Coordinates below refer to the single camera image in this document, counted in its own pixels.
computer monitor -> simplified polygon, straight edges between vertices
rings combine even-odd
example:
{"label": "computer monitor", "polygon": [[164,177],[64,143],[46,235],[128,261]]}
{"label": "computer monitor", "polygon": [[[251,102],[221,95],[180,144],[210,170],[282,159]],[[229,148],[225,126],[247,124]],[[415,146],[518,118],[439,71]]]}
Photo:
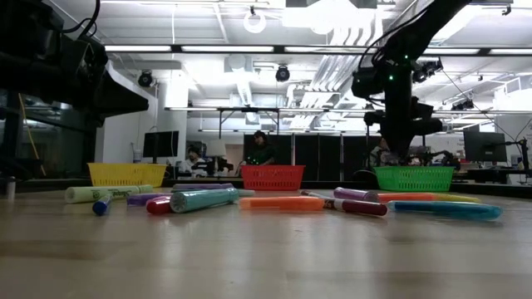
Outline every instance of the computer monitor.
{"label": "computer monitor", "polygon": [[465,158],[477,162],[507,162],[505,135],[464,132]]}
{"label": "computer monitor", "polygon": [[179,138],[179,131],[146,133],[143,156],[145,158],[175,157]]}

wooden table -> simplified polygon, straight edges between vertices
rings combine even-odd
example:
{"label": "wooden table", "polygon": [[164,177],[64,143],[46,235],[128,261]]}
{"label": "wooden table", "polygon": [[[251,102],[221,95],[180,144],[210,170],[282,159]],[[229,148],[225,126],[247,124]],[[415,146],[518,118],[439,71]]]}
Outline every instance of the wooden table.
{"label": "wooden table", "polygon": [[235,205],[154,217],[124,201],[98,218],[62,192],[20,194],[0,201],[0,297],[530,298],[532,204],[482,199],[499,221]]}

robotic arm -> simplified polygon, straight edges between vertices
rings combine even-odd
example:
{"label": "robotic arm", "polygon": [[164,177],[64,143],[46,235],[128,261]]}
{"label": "robotic arm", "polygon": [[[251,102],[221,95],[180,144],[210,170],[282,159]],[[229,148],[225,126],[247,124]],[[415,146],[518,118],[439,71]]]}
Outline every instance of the robotic arm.
{"label": "robotic arm", "polygon": [[367,125],[381,125],[382,137],[403,163],[415,135],[433,134],[442,128],[438,119],[431,118],[433,107],[417,103],[417,98],[412,97],[414,63],[431,39],[471,1],[434,0],[417,19],[414,17],[415,21],[400,25],[388,38],[374,54],[373,67],[360,67],[353,74],[355,96],[370,99],[384,91],[385,111],[368,112],[364,120]]}

ceiling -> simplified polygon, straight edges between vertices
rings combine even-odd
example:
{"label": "ceiling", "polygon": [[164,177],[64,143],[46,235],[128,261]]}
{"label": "ceiling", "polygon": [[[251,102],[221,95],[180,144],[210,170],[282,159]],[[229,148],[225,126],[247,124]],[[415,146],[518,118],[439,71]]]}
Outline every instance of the ceiling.
{"label": "ceiling", "polygon": [[[65,27],[89,17],[94,9],[94,0],[45,0],[61,9],[66,20]],[[413,11],[427,5],[431,0],[420,0]],[[269,2],[269,8],[256,10],[265,15],[266,27],[261,33],[252,33],[244,27],[248,7],[225,7],[223,5],[140,5],[137,3],[107,3],[101,5],[97,20],[96,37],[103,44],[264,44],[264,45],[314,45],[330,44],[333,32],[317,34],[308,27],[284,27],[285,0]],[[412,0],[396,0],[395,6],[379,8],[379,19],[384,29],[396,20],[412,3]],[[405,13],[408,18],[413,11]],[[501,7],[485,7],[469,13],[466,25],[451,31],[439,46],[445,47],[528,47],[532,45],[532,8],[515,7],[508,16],[502,16]],[[251,17],[252,25],[258,21]],[[117,68],[136,76],[136,63],[162,61],[170,64],[179,61],[190,79],[190,100],[227,99],[238,93],[236,82],[224,72],[224,59],[228,55],[201,54],[120,54],[111,59]],[[324,56],[319,55],[250,55],[252,61],[272,62],[272,65],[288,65],[291,80],[278,83],[275,69],[255,68],[249,87],[253,93],[287,94],[288,87],[299,81],[310,82],[323,67]],[[475,93],[478,101],[489,101],[500,83],[515,74],[532,72],[529,58],[500,57],[444,57],[444,69],[456,84],[443,73],[415,86],[414,94],[433,105],[459,95],[462,91]],[[169,77],[168,70],[154,71],[161,80]]]}

security camera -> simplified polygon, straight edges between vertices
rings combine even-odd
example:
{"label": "security camera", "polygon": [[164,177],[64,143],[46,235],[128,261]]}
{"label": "security camera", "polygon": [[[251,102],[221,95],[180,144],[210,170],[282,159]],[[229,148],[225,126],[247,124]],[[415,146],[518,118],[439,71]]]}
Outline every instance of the security camera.
{"label": "security camera", "polygon": [[288,71],[287,66],[279,66],[277,69],[277,74],[275,74],[275,79],[277,82],[286,82],[290,79],[290,71]]}
{"label": "security camera", "polygon": [[139,76],[139,85],[142,87],[152,87],[155,85],[155,80],[151,75],[151,71],[142,71],[142,74]]}

